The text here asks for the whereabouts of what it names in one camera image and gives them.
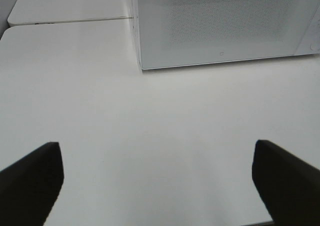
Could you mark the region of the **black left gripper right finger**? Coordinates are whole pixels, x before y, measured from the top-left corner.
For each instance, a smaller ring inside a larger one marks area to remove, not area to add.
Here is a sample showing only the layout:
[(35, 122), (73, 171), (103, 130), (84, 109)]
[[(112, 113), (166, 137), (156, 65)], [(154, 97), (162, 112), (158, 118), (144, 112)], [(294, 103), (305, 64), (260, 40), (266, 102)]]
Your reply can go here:
[(320, 224), (319, 169), (269, 140), (258, 140), (251, 175), (276, 226)]

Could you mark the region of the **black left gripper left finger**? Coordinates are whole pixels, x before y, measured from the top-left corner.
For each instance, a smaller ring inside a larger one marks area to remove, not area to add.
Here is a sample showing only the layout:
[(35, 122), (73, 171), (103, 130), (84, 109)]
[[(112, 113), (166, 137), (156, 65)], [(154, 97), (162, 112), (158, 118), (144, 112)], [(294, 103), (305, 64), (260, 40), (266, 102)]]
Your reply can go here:
[(60, 144), (48, 142), (0, 172), (0, 224), (42, 226), (64, 183)]

